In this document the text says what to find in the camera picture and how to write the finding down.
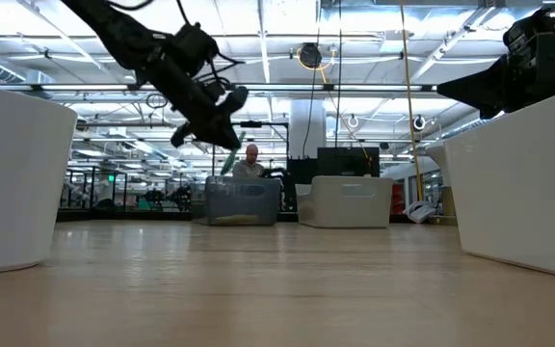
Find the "wooden floor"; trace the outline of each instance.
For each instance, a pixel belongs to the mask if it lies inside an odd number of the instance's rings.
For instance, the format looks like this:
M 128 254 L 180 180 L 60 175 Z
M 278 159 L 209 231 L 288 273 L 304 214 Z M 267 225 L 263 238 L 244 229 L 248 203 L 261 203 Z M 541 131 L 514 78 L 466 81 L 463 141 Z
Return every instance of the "wooden floor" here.
M 555 276 L 453 227 L 57 226 L 0 274 L 0 346 L 555 346 Z

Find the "man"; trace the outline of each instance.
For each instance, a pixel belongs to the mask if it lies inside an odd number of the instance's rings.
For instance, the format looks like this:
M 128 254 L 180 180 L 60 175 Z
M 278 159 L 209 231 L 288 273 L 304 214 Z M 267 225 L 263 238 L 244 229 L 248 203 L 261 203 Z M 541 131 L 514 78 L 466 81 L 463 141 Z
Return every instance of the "man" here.
M 232 176 L 239 178 L 259 177 L 265 170 L 262 165 L 256 162 L 258 158 L 258 147 L 249 145 L 246 148 L 246 160 L 242 160 L 232 168 Z

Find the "black monitor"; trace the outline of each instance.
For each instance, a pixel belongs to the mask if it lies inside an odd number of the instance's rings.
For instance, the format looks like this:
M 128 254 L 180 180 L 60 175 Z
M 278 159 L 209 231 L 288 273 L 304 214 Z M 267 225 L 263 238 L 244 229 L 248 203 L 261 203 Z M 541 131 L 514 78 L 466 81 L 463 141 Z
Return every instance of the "black monitor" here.
M 321 147 L 318 148 L 318 175 L 373 177 L 381 175 L 380 154 L 377 147 Z

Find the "yellow pole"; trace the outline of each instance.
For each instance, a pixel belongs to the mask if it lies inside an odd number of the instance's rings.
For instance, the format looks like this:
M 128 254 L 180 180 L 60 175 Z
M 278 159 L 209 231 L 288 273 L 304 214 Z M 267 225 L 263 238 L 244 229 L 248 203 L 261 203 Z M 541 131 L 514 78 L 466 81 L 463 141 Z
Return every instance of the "yellow pole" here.
M 416 154 L 416 141 L 414 140 L 414 118 L 412 116 L 412 96 L 410 93 L 410 66 L 409 66 L 409 50 L 406 43 L 406 17 L 404 15 L 404 3 L 406 0 L 400 0 L 400 10 L 402 13 L 402 41 L 404 43 L 404 62 L 406 63 L 406 85 L 409 97 L 409 116 L 410 116 L 410 141 L 412 143 L 412 155 L 414 156 L 414 168 L 416 170 L 416 193 L 419 201 L 423 200 L 423 185 L 421 184 L 421 172 L 419 171 L 419 159 Z

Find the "transparent container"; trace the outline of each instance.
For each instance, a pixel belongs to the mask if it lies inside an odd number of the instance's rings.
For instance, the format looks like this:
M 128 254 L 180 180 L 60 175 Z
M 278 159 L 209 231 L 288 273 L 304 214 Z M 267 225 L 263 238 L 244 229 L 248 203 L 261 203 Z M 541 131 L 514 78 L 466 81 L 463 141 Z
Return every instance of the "transparent container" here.
M 210 176 L 195 221 L 210 226 L 272 226 L 278 220 L 280 182 L 271 178 Z

